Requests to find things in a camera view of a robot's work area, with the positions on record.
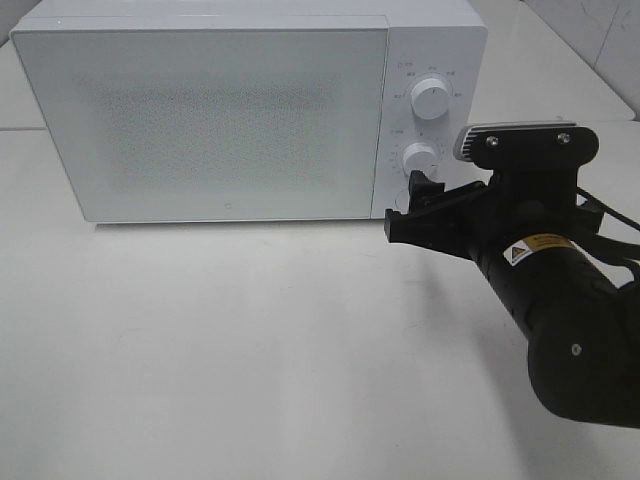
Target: microwave door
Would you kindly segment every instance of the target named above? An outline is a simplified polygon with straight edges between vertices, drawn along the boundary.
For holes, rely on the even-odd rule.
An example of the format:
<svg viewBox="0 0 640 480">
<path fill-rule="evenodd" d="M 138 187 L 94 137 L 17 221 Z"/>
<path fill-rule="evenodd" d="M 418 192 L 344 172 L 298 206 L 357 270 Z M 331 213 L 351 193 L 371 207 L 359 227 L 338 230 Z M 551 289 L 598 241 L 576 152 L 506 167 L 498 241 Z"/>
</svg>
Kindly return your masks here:
<svg viewBox="0 0 640 480">
<path fill-rule="evenodd" d="M 375 18 L 14 42 L 89 221 L 369 218 L 387 48 Z"/>
</svg>

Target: microwave oven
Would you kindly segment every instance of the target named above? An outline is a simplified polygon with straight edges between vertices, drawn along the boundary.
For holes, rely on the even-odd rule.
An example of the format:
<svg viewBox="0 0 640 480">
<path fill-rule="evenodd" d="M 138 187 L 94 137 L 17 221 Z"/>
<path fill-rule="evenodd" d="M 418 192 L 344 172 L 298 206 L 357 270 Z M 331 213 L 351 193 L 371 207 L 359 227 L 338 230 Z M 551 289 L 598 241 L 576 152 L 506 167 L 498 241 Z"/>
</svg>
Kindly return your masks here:
<svg viewBox="0 0 640 480">
<path fill-rule="evenodd" d="M 43 0 L 12 41 L 96 223 L 382 218 L 446 169 L 464 0 Z"/>
</svg>

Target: white table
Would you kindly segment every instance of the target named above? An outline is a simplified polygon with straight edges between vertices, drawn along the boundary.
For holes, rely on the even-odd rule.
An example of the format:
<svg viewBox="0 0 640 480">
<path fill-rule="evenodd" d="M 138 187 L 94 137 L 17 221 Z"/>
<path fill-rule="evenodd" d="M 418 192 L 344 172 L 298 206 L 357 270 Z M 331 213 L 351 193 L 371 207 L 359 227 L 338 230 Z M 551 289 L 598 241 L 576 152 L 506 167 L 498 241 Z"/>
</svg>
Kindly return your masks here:
<svg viewBox="0 0 640 480">
<path fill-rule="evenodd" d="M 581 184 L 640 217 L 640 126 L 591 93 L 545 115 L 603 114 Z M 528 101 L 474 120 L 523 119 Z M 538 403 L 525 341 L 471 262 L 388 245 L 381 222 L 95 227 L 44 131 L 0 132 L 0 172 L 3 480 L 640 471 L 640 432 Z"/>
<path fill-rule="evenodd" d="M 11 42 L 0 47 L 0 130 L 45 128 Z"/>
</svg>

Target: yellow warning sticker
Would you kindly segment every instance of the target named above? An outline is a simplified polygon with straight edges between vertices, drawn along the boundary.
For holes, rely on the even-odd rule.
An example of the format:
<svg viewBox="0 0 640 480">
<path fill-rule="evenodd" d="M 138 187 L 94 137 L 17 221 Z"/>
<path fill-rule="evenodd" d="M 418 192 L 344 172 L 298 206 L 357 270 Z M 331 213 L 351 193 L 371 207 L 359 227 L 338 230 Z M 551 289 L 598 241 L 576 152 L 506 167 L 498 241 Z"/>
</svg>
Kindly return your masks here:
<svg viewBox="0 0 640 480">
<path fill-rule="evenodd" d="M 562 235 L 555 233 L 536 233 L 535 235 L 530 235 L 522 240 L 518 240 L 509 246 L 504 251 L 504 258 L 513 267 L 540 250 L 557 247 L 575 248 L 573 243 Z"/>
</svg>

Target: white knob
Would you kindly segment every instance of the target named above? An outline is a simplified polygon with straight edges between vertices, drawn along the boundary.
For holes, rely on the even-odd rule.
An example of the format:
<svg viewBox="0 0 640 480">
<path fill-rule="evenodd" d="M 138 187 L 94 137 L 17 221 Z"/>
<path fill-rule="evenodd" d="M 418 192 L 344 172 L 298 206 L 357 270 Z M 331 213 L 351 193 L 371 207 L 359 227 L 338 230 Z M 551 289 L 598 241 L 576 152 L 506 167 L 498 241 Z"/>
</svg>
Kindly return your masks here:
<svg viewBox="0 0 640 480">
<path fill-rule="evenodd" d="M 402 153 L 402 168 L 409 176 L 413 170 L 420 170 L 427 177 L 438 167 L 438 149 L 430 143 L 412 143 Z"/>
<path fill-rule="evenodd" d="M 420 80 L 411 89 L 413 112 L 424 120 L 433 120 L 449 110 L 451 87 L 446 80 L 428 77 Z"/>
</svg>

